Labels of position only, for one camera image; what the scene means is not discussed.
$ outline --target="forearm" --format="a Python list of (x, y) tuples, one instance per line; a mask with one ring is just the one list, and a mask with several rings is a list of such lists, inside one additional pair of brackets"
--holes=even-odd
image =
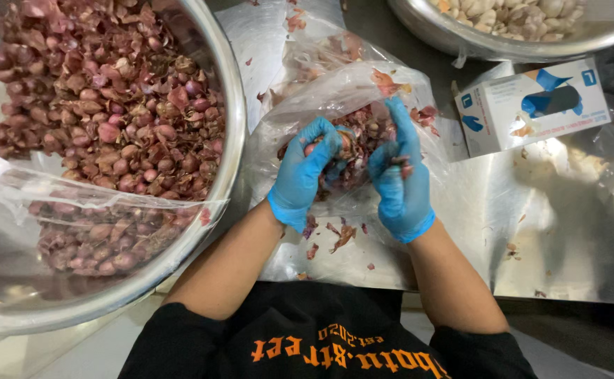
[(421, 301), (433, 325), (481, 334), (508, 331), (487, 285), (440, 220), (408, 246)]
[(225, 320), (242, 305), (282, 232), (269, 203), (262, 201), (197, 257), (164, 302)]

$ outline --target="stainless steel bowl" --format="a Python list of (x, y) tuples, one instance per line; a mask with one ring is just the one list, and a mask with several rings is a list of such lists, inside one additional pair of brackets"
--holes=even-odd
[(614, 45), (614, 1), (589, 0), (581, 28), (561, 42), (523, 42), (480, 32), (441, 14), (427, 0), (389, 0), (400, 21), (429, 45), (451, 55), (520, 63), (572, 59)]
[[(246, 111), (241, 75), (223, 30), (203, 0), (153, 0), (153, 9), (177, 36), (184, 52), (215, 73), (225, 96), (227, 139), (207, 200), (227, 200), (244, 146)], [(0, 10), (5, 3), (0, 3)], [(224, 206), (211, 209), (216, 222)], [(167, 250), (125, 278), (92, 279), (52, 272), (39, 262), (33, 233), (14, 225), (0, 205), (0, 334), (51, 331), (107, 314), (141, 297), (177, 269), (209, 234), (199, 222)]]

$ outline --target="red shallot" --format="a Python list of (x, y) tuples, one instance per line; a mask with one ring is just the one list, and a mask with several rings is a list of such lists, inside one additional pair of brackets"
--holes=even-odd
[[(8, 5), (0, 39), (0, 81), (11, 99), (1, 105), (0, 157), (57, 153), (66, 179), (205, 200), (223, 152), (223, 97), (149, 4), (23, 0)], [(194, 218), (132, 209), (29, 205), (42, 226), (43, 261), (92, 276), (151, 259)], [(210, 215), (201, 211), (202, 225)]]

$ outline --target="metal countertop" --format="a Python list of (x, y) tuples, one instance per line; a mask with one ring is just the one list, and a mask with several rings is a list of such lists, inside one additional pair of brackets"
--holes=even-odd
[[(465, 68), (456, 69), (451, 66), (455, 57), (415, 38), (383, 1), (350, 2), (345, 13), (339, 1), (299, 2), (430, 77), (437, 106), (453, 123), (448, 135), (442, 135), (453, 160), (452, 175), (444, 183), (431, 183), (431, 203), (494, 295), (614, 303), (614, 191), (604, 185), (614, 177), (614, 166), (589, 153), (599, 128), (527, 145), (524, 157), (517, 148), (468, 159), (451, 82), (463, 89), (526, 67), (468, 60)], [(261, 0), (257, 7), (232, 0), (209, 5), (232, 42), (244, 78), (248, 125), (253, 127), (260, 116), (256, 95), (267, 90), (281, 68), (285, 0)], [(251, 57), (252, 65), (246, 66)], [(248, 209), (243, 182), (236, 193), (220, 229)], [(295, 280), (306, 272), (314, 279), (362, 287), (416, 289), (402, 249), (382, 246), (360, 231), (348, 249), (328, 254), (336, 241), (324, 228), (328, 221), (340, 225), (338, 217), (318, 219), (316, 233), (323, 233), (315, 233), (308, 244), (286, 230), (261, 280)], [(382, 230), (376, 217), (348, 220), (352, 225), (362, 222)], [(322, 247), (309, 261), (306, 251), (312, 242)], [(508, 243), (519, 254), (509, 256)], [(367, 269), (369, 263), (375, 270)]]

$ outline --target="gloved hand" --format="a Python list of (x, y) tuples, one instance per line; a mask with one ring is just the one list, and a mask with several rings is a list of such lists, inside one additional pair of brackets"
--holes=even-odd
[[(323, 141), (305, 157), (305, 147), (320, 135), (324, 136)], [(318, 176), (341, 148), (342, 138), (323, 117), (317, 117), (288, 143), (277, 181), (267, 194), (277, 220), (302, 233), (318, 189)]]
[[(395, 142), (386, 142), (368, 160), (372, 184), (382, 196), (379, 219), (400, 242), (407, 244), (421, 236), (436, 219), (429, 198), (429, 171), (421, 162), (419, 136), (410, 115), (398, 97), (386, 100), (393, 121), (398, 126)], [(390, 165), (391, 158), (409, 155), (414, 172), (405, 180), (400, 167)]]

